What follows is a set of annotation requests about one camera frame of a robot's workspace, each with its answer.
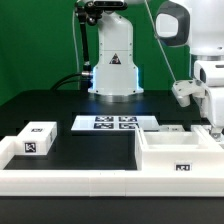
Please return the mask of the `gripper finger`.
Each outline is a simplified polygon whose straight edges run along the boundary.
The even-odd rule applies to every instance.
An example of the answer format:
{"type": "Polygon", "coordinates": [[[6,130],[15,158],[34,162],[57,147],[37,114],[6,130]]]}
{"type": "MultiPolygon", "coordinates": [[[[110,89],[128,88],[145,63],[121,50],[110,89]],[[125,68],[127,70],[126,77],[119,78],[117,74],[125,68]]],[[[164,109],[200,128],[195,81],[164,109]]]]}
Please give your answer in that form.
{"type": "Polygon", "coordinates": [[[222,131],[223,131],[223,128],[221,128],[221,127],[211,127],[210,135],[215,140],[220,140],[222,137],[222,131]]]}

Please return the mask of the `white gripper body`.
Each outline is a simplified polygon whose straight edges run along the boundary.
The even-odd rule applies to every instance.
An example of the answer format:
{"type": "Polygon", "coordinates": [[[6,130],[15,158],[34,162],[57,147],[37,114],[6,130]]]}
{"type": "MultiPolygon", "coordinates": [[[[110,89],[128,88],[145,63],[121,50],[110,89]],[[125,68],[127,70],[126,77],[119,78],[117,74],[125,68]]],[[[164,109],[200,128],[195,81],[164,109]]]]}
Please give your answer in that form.
{"type": "Polygon", "coordinates": [[[216,128],[224,128],[224,61],[194,63],[194,78],[204,89],[199,101],[200,114],[216,128]]]}

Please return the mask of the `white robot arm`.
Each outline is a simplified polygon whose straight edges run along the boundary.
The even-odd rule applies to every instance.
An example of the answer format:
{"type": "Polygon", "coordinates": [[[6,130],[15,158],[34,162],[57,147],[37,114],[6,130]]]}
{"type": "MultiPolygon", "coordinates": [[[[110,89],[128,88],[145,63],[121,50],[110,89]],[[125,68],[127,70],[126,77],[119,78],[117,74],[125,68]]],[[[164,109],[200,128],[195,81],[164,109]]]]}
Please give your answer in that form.
{"type": "MultiPolygon", "coordinates": [[[[133,63],[131,23],[115,11],[126,0],[94,0],[99,21],[99,61],[93,69],[92,93],[129,96],[141,93],[133,63]]],[[[189,47],[188,80],[176,80],[172,92],[182,107],[195,100],[210,133],[224,131],[224,0],[166,0],[152,22],[161,45],[189,47]]]]}

